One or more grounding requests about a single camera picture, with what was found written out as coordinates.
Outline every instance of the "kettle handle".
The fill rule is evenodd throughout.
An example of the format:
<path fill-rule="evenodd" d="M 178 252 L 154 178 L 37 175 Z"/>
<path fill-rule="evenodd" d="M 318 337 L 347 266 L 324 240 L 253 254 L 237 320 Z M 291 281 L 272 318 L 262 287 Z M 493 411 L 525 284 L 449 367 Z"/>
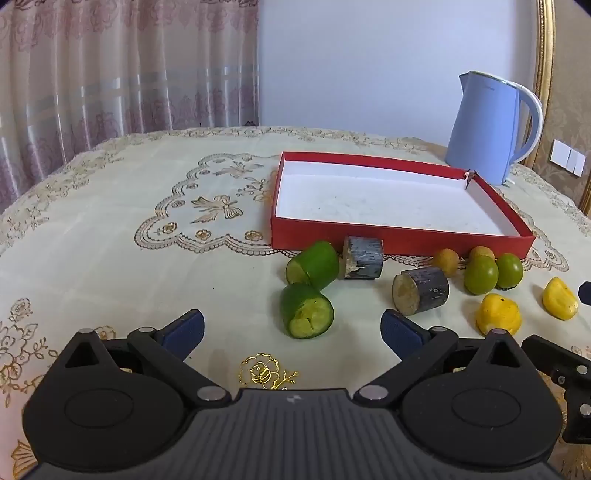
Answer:
<path fill-rule="evenodd" d="M 509 164 L 523 160 L 540 141 L 542 136 L 542 124 L 544 123 L 544 112 L 542 111 L 542 102 L 535 93 L 525 88 L 519 83 L 508 82 L 519 90 L 519 99 L 523 100 L 531 111 L 531 132 L 525 144 L 509 160 Z"/>

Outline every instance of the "light switch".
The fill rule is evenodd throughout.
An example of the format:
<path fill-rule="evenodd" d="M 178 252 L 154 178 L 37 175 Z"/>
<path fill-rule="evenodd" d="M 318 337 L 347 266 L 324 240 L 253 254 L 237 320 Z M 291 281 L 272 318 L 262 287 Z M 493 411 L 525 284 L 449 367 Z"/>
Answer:
<path fill-rule="evenodd" d="M 566 168 L 569 163 L 570 150 L 571 148 L 568 145 L 563 144 L 560 140 L 554 140 L 550 161 Z"/>
<path fill-rule="evenodd" d="M 581 152 L 577 152 L 574 149 L 573 149 L 573 152 L 576 154 L 576 162 L 575 162 L 575 165 L 574 165 L 573 173 L 577 177 L 580 177 L 583 174 L 583 167 L 585 165 L 585 159 L 586 159 L 586 157 Z"/>
<path fill-rule="evenodd" d="M 585 155 L 560 140 L 554 140 L 550 161 L 580 177 L 583 174 Z"/>

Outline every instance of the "pink curtain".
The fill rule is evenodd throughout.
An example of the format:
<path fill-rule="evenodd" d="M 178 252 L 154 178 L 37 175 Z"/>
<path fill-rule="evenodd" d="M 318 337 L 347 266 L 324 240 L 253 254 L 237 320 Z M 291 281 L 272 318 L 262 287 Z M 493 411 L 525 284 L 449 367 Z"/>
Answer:
<path fill-rule="evenodd" d="M 112 137 L 258 124 L 258 0 L 15 0 L 0 11 L 0 212 Z"/>

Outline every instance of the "yellow fruit piece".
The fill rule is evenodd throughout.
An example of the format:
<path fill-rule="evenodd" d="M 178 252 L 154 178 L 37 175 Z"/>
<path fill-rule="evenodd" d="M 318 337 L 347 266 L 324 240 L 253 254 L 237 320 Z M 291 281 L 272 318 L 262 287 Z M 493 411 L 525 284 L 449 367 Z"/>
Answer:
<path fill-rule="evenodd" d="M 431 261 L 431 265 L 440 268 L 447 278 L 456 274 L 459 263 L 460 257 L 449 248 L 437 252 Z"/>
<path fill-rule="evenodd" d="M 542 303 L 549 314 L 560 320 L 570 320 L 579 311 L 577 297 L 558 277 L 554 277 L 546 285 Z"/>
<path fill-rule="evenodd" d="M 489 293 L 476 312 L 476 326 L 483 335 L 493 328 L 504 328 L 515 335 L 521 326 L 519 306 L 498 293 Z"/>
<path fill-rule="evenodd" d="M 484 255 L 485 257 L 491 257 L 493 260 L 495 259 L 495 254 L 493 251 L 488 247 L 474 247 L 470 250 L 470 255 L 468 255 L 468 260 L 473 260 L 474 257 L 478 257 L 480 255 Z"/>

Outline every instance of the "red cardboard tray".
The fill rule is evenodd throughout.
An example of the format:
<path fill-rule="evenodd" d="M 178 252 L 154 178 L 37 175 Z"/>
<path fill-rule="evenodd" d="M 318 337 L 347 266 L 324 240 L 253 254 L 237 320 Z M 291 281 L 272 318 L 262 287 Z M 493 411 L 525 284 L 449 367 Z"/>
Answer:
<path fill-rule="evenodd" d="M 283 152 L 271 213 L 273 248 L 318 240 L 342 250 L 345 237 L 379 238 L 388 255 L 466 257 L 479 245 L 525 258 L 534 235 L 481 177 L 395 158 Z"/>

